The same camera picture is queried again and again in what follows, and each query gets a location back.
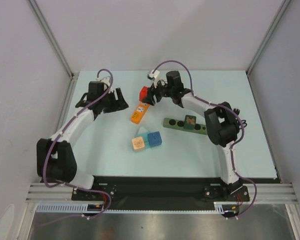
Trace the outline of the orange power strip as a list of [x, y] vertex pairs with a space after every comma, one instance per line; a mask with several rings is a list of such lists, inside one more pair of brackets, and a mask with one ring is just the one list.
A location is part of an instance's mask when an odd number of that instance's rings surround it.
[[132, 114], [130, 120], [134, 124], [139, 124], [143, 119], [145, 113], [149, 109], [150, 104], [140, 102], [138, 107], [135, 109], [134, 113]]

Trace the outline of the beige cube plug adapter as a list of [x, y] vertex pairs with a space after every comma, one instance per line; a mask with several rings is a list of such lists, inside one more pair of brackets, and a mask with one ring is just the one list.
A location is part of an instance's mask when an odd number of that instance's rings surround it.
[[145, 142], [143, 137], [138, 136], [132, 139], [132, 147], [135, 152], [145, 149]]

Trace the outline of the dark green cube plug adapter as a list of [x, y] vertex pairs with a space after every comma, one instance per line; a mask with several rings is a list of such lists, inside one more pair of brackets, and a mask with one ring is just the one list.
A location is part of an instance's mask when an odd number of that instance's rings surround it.
[[184, 119], [184, 128], [193, 130], [196, 125], [196, 116], [193, 115], [185, 115]]

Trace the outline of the olive green power strip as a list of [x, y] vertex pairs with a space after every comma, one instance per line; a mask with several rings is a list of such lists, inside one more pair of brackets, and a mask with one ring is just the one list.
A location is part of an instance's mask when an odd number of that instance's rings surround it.
[[177, 119], [166, 117], [163, 119], [163, 127], [167, 128], [167, 129], [172, 129], [172, 130], [174, 129], [174, 130], [183, 131], [183, 132], [207, 135], [207, 129], [204, 124], [196, 123], [195, 128], [193, 130], [189, 130], [189, 129], [184, 128], [184, 120], [177, 120]]

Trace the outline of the teal triangular power strip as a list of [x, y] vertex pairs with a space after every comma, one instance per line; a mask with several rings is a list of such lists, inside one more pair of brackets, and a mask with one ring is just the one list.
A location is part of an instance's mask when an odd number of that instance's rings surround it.
[[146, 129], [145, 127], [140, 127], [138, 132], [137, 132], [137, 137], [142, 137], [144, 144], [145, 144], [145, 149], [150, 148], [149, 145], [149, 141], [148, 141], [148, 134], [150, 133], [150, 131], [148, 129]]

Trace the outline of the red cube plug adapter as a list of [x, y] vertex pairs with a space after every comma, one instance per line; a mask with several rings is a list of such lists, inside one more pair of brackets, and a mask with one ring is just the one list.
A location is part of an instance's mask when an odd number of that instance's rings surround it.
[[144, 103], [147, 98], [148, 87], [144, 86], [139, 93], [139, 101]]

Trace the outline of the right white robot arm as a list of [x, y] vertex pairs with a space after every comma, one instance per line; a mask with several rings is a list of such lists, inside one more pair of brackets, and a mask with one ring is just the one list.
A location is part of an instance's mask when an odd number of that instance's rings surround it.
[[179, 107], [192, 110], [204, 117], [208, 138], [218, 150], [222, 181], [221, 197], [227, 201], [233, 200], [238, 195], [238, 190], [243, 187], [235, 168], [235, 142], [239, 131], [244, 129], [242, 122], [237, 119], [238, 115], [228, 102], [215, 104], [203, 100], [191, 89], [185, 88], [178, 71], [167, 72], [166, 79], [162, 79], [158, 70], [152, 70], [147, 77], [152, 84], [147, 93], [140, 96], [143, 103], [153, 106], [166, 97]]

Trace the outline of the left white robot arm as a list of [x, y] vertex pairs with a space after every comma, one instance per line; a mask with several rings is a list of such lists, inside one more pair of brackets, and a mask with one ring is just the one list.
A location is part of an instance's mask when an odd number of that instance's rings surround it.
[[109, 76], [91, 81], [88, 92], [75, 105], [69, 122], [50, 138], [37, 142], [37, 174], [43, 180], [52, 179], [82, 188], [90, 200], [99, 197], [100, 187], [93, 183], [93, 175], [78, 169], [72, 147], [100, 114], [128, 108], [121, 89], [113, 89], [112, 84], [113, 79]]

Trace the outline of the blue cube plug adapter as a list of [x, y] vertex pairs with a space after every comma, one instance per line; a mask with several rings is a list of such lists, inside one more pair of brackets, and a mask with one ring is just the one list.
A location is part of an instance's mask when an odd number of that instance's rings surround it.
[[148, 143], [151, 148], [160, 146], [162, 144], [162, 138], [160, 132], [150, 132], [147, 135]]

